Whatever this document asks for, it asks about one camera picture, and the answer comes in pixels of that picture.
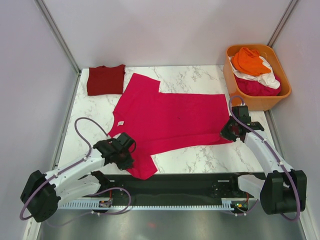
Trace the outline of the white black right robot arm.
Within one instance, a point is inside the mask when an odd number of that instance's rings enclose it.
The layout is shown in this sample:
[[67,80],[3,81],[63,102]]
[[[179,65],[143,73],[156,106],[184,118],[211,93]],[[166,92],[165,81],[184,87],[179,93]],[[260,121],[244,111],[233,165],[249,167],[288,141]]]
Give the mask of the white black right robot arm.
[[251,173],[238,176],[229,184],[230,193],[240,197],[247,192],[260,201],[266,214],[280,214],[286,220],[296,222],[306,208],[306,174],[295,170],[282,158],[271,145],[262,125],[251,120],[246,105],[233,106],[230,113],[221,136],[233,142],[240,139],[254,154],[265,174],[265,179]]

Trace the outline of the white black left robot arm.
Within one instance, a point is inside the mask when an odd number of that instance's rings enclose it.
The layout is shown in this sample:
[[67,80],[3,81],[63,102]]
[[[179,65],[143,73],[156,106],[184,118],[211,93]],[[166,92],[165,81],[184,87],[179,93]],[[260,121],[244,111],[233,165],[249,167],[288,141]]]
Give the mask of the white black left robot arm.
[[[69,202],[82,197],[104,197],[117,190],[99,169],[108,164],[116,164],[120,170],[132,168],[136,146],[135,140],[123,132],[116,138],[90,145],[82,157],[60,168],[46,173],[34,171],[20,196],[23,202],[20,219],[30,217],[42,223]],[[30,213],[29,217],[24,216],[25,211]]]

